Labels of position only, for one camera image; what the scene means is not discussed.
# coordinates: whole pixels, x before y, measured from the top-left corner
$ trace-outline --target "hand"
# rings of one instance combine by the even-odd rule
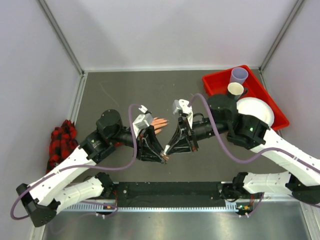
[[[154,127],[155,134],[158,134],[162,131],[161,128],[168,125],[168,120],[164,118],[157,118],[155,117],[151,123],[151,125]]]

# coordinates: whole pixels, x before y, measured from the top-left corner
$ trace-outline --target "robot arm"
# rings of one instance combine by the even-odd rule
[[[143,106],[140,110],[143,114],[133,122],[136,139],[132,138],[131,130],[123,126],[120,114],[116,110],[107,110],[96,122],[97,129],[89,134],[67,159],[41,179],[29,185],[22,183],[17,187],[16,191],[21,195],[42,179],[54,174],[21,198],[25,210],[36,227],[48,223],[70,205],[85,199],[110,195],[113,183],[105,173],[98,173],[85,182],[67,186],[87,170],[85,167],[74,166],[89,167],[99,164],[116,150],[115,143],[133,147],[133,142],[136,141],[137,159],[166,163],[168,157],[163,155],[164,150],[156,138],[154,127],[151,125],[153,120],[151,113]]]
[[[198,141],[211,138],[215,134],[208,118],[190,123],[188,116],[192,109],[185,110],[181,104],[186,100],[173,103],[173,112],[179,113],[178,125],[172,139],[164,149],[164,154],[188,153],[198,150]],[[266,123],[255,116],[238,113],[236,101],[227,96],[217,94],[211,96],[207,103],[214,117],[218,132],[227,132],[227,140],[237,146],[244,147],[254,153],[268,148],[279,148],[291,153],[288,156],[280,151],[266,151],[262,155],[269,158],[286,172],[275,174],[254,174],[241,172],[230,184],[221,189],[222,194],[236,199],[243,194],[280,193],[290,194],[298,200],[318,204],[320,202],[320,174],[307,167],[302,162],[320,169],[319,159],[316,159],[281,138]]]

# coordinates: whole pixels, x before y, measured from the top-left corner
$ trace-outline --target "cup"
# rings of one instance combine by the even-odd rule
[[[240,97],[248,93],[248,88],[242,86],[238,82],[232,82],[228,84],[226,95],[228,98],[238,100]]]
[[[235,67],[231,71],[231,77],[230,77],[229,83],[239,83],[242,85],[244,84],[248,76],[249,76],[249,73],[247,70],[245,70],[242,67]]]

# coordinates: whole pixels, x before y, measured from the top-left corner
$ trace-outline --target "folded cloth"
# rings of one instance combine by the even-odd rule
[[[65,120],[61,127],[54,128],[51,133],[50,158],[46,166],[46,173],[62,163],[78,146],[76,135],[75,123],[70,120]]]

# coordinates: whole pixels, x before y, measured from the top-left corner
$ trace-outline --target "white plate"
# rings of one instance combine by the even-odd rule
[[[275,114],[271,107],[264,101],[256,97],[244,97],[237,101],[236,108],[240,114],[255,116],[268,124],[274,124]]]

